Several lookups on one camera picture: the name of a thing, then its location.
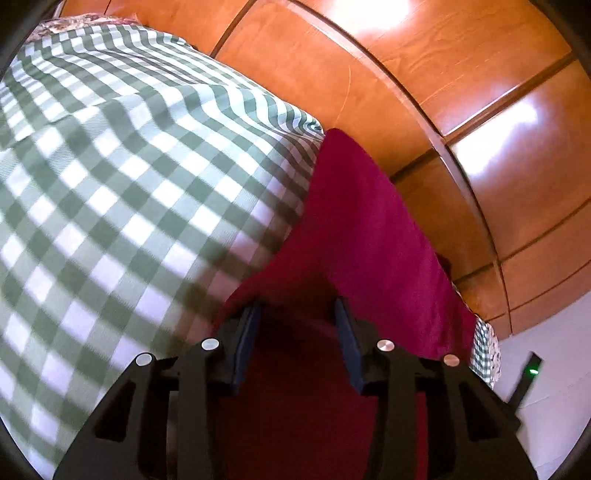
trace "red fabric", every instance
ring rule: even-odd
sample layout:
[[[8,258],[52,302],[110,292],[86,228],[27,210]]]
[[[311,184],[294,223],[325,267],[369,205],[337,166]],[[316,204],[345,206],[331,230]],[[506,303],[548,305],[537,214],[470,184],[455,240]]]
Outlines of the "red fabric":
[[[217,319],[255,298],[270,305],[246,382],[218,410],[230,480],[363,478],[376,403],[348,383],[332,324],[337,295],[411,353],[470,359],[476,318],[390,181],[354,140],[333,129],[301,222]],[[417,478],[424,478],[424,401],[417,402]]]

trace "wooden panel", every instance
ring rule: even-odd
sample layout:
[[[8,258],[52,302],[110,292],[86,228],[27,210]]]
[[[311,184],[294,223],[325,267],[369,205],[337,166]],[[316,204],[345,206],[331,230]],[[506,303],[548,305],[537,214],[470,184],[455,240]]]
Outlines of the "wooden panel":
[[[314,19],[302,18],[298,9],[259,0],[217,59],[311,113],[325,129],[347,132],[387,174],[427,151],[427,137],[389,78],[324,24],[310,25]]]
[[[499,340],[505,340],[511,336],[511,323],[507,314],[492,319],[488,322],[495,330],[495,335]]]
[[[590,105],[575,62],[453,146],[501,258],[591,196]]]
[[[210,54],[247,1],[112,0],[107,13],[119,17],[135,14],[142,25],[177,35]]]
[[[570,51],[527,0],[303,3],[383,62],[444,135]]]
[[[591,202],[502,264],[511,308],[551,289],[591,259]]]
[[[452,263],[452,278],[492,261],[484,232],[438,155],[395,185],[433,248]]]
[[[591,290],[591,262],[540,297],[511,312],[515,333],[523,332],[555,315]]]
[[[60,16],[104,14],[108,6],[109,0],[67,0]]]
[[[483,320],[506,312],[505,293],[491,265],[487,269],[457,283],[468,306]]]

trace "silver bolt head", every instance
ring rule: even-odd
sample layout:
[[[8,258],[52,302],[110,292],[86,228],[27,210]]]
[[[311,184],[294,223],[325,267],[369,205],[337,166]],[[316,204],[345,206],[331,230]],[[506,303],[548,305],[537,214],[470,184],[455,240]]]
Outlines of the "silver bolt head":
[[[149,353],[141,353],[137,357],[135,357],[135,363],[140,367],[145,367],[152,363],[152,355]]]
[[[392,340],[388,340],[388,339],[381,339],[378,343],[378,349],[380,349],[382,352],[391,352],[392,350],[394,350],[394,342]]]
[[[457,367],[460,364],[460,359],[452,353],[448,353],[443,357],[443,363],[448,367]]]
[[[201,342],[201,348],[207,351],[215,350],[219,346],[220,341],[217,338],[206,338],[203,342]]]

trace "white wall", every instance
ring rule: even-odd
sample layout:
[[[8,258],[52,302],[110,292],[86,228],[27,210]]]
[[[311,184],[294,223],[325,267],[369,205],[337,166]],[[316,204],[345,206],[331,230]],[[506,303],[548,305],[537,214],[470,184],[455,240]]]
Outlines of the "white wall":
[[[540,480],[562,463],[591,417],[591,293],[545,322],[501,342],[501,379],[507,399],[529,352],[544,360],[518,412],[519,439]]]

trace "checkered blanket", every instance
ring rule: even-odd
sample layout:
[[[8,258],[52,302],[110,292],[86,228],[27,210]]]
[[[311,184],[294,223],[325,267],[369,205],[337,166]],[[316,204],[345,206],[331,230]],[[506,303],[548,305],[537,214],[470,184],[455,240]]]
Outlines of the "checkered blanket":
[[[501,377],[501,351],[499,340],[490,323],[476,315],[474,343],[470,355],[470,368],[491,388]]]
[[[202,338],[278,251],[322,138],[169,34],[23,47],[0,83],[0,416],[43,477],[138,353]]]

